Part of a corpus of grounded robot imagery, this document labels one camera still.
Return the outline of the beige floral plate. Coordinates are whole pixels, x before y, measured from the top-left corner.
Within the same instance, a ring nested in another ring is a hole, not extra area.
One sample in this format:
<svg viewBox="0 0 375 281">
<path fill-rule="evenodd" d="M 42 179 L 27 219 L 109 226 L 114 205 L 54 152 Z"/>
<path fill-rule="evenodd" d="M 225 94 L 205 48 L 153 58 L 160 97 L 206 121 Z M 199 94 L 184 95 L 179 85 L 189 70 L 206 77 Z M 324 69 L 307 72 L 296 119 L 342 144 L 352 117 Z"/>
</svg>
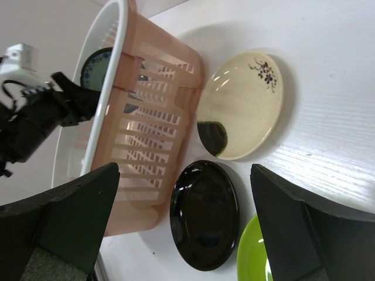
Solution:
<svg viewBox="0 0 375 281">
<path fill-rule="evenodd" d="M 255 152 L 275 128 L 284 101 L 277 63 L 259 51 L 239 53 L 207 81 L 197 108 L 197 131 L 214 157 L 237 160 Z"/>
</svg>

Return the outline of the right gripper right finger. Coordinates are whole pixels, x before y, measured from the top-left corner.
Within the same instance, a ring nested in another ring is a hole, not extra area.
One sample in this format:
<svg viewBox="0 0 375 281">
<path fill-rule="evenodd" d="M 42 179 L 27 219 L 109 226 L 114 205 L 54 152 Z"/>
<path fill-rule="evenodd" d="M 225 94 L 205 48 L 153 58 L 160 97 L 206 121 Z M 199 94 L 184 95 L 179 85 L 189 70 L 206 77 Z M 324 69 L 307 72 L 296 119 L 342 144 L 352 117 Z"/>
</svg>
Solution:
<svg viewBox="0 0 375 281">
<path fill-rule="evenodd" d="M 374 280 L 374 214 L 254 164 L 253 199 L 274 280 Z"/>
</svg>

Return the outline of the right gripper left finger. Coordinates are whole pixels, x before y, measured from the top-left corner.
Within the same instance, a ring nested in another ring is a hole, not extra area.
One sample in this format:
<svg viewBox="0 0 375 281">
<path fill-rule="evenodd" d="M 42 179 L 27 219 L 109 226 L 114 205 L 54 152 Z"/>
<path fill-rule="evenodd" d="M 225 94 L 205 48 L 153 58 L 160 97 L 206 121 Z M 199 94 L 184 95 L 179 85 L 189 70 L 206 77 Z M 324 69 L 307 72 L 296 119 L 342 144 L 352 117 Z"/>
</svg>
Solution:
<svg viewBox="0 0 375 281">
<path fill-rule="evenodd" d="M 120 179 L 116 163 L 1 206 L 1 280 L 87 280 Z"/>
</svg>

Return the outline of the black plate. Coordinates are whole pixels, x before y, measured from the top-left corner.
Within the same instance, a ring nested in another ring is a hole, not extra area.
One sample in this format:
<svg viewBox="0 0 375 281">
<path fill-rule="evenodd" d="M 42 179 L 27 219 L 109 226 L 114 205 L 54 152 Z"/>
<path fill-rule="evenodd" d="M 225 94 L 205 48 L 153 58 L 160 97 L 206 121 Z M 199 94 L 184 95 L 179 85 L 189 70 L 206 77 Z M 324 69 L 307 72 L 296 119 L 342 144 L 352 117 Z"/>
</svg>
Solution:
<svg viewBox="0 0 375 281">
<path fill-rule="evenodd" d="M 185 167 L 173 188 L 169 221 L 175 246 L 188 265 L 203 272 L 221 267 L 240 232 L 239 200 L 228 173 L 209 160 Z"/>
</svg>

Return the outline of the blue patterned plate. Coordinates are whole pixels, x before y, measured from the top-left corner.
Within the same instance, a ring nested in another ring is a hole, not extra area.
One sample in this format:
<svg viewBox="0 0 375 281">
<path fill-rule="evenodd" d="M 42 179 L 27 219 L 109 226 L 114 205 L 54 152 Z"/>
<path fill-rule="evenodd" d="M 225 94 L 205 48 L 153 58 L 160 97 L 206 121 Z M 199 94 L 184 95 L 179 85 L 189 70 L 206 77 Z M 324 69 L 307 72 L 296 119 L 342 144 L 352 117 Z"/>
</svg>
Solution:
<svg viewBox="0 0 375 281">
<path fill-rule="evenodd" d="M 106 47 L 91 54 L 84 62 L 80 73 L 81 87 L 101 91 L 113 48 Z"/>
</svg>

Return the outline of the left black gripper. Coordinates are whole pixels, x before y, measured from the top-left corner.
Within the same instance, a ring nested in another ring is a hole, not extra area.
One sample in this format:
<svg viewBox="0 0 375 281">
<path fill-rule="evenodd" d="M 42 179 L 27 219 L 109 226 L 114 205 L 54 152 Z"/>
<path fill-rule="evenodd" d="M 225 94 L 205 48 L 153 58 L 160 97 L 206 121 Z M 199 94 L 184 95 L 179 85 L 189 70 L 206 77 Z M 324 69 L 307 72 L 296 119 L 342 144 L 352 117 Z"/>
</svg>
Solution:
<svg viewBox="0 0 375 281">
<path fill-rule="evenodd" d="M 77 126 L 96 113 L 100 91 L 83 88 L 62 72 L 51 75 L 61 88 L 27 86 L 4 80 L 2 91 L 12 100 L 1 104 L 1 176 L 10 177 L 7 163 L 25 163 L 57 126 Z"/>
</svg>

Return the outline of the green plate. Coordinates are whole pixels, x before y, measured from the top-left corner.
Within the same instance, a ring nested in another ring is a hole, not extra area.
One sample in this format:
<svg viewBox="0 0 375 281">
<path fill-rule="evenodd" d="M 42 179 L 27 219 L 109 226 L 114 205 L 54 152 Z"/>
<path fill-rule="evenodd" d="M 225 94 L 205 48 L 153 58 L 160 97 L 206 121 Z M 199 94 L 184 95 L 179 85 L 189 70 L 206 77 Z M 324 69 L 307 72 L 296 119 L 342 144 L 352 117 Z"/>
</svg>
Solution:
<svg viewBox="0 0 375 281">
<path fill-rule="evenodd" d="M 237 280 L 273 280 L 258 216 L 246 225 L 237 251 Z"/>
</svg>

